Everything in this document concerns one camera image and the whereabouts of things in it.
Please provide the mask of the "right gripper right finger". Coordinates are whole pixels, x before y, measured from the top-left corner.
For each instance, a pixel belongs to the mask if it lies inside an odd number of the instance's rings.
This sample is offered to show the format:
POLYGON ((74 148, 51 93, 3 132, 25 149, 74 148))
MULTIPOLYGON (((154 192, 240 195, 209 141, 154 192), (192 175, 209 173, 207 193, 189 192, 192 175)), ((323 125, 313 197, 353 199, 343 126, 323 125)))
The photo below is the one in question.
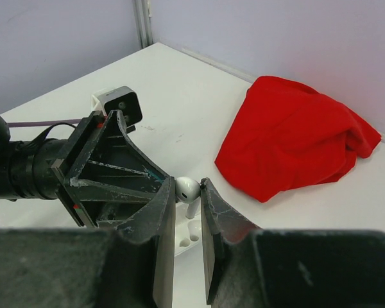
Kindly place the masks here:
POLYGON ((207 304, 211 305, 226 270, 230 247, 259 226, 227 203, 210 178, 201 180, 200 189, 205 294, 207 304))

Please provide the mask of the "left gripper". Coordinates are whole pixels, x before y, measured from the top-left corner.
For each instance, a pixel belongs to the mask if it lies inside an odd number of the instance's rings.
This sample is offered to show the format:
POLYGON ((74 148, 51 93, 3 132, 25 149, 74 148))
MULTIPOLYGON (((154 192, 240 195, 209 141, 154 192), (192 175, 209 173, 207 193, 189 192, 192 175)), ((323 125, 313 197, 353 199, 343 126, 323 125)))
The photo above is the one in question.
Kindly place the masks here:
POLYGON ((9 149, 9 199, 59 199, 74 222, 87 228, 159 228, 167 218, 169 176, 127 134, 124 115, 113 110, 80 120, 68 139, 48 138, 65 121, 50 125, 32 141, 13 141, 9 149), (104 130, 107 179, 65 178, 90 136, 104 130))

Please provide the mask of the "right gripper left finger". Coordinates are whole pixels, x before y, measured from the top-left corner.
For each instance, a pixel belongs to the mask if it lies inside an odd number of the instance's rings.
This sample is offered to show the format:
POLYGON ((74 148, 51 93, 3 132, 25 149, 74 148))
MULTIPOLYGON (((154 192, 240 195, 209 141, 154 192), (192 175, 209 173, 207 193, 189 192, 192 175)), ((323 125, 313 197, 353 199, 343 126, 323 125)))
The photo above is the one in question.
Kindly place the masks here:
POLYGON ((125 307, 171 307, 175 258, 175 179, 116 227, 126 242, 122 270, 125 307))

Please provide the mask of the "white earbud charging case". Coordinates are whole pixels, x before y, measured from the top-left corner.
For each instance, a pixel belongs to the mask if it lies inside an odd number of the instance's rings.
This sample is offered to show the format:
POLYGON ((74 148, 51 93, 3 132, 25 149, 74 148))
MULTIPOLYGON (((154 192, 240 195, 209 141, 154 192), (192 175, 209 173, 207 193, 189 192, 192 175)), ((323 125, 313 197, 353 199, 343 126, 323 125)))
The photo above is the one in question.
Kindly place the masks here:
POLYGON ((201 241, 200 209, 196 211, 192 219, 186 216, 187 209, 188 204, 176 204, 175 257, 196 246, 201 241))

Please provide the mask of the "white earbud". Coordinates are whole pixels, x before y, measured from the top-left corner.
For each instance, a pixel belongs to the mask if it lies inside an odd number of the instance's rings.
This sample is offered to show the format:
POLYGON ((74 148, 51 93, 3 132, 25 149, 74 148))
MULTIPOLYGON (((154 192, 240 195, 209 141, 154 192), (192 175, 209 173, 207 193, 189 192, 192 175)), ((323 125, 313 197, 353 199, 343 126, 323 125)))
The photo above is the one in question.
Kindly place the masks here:
POLYGON ((182 176, 175 179, 175 190, 176 197, 182 203, 188 204, 186 218, 193 219, 200 204, 200 184, 192 178, 182 176))

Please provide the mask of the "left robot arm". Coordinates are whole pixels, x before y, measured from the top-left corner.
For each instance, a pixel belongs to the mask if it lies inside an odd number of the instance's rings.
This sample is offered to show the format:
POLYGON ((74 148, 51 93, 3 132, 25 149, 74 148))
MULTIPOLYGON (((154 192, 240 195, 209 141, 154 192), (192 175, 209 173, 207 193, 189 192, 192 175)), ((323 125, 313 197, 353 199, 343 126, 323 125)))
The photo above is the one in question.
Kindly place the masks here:
POLYGON ((46 128, 31 141, 12 141, 0 116, 0 200, 59 200, 79 227, 126 221, 175 191, 174 178, 129 138, 132 130, 120 110, 94 111, 67 139, 46 128))

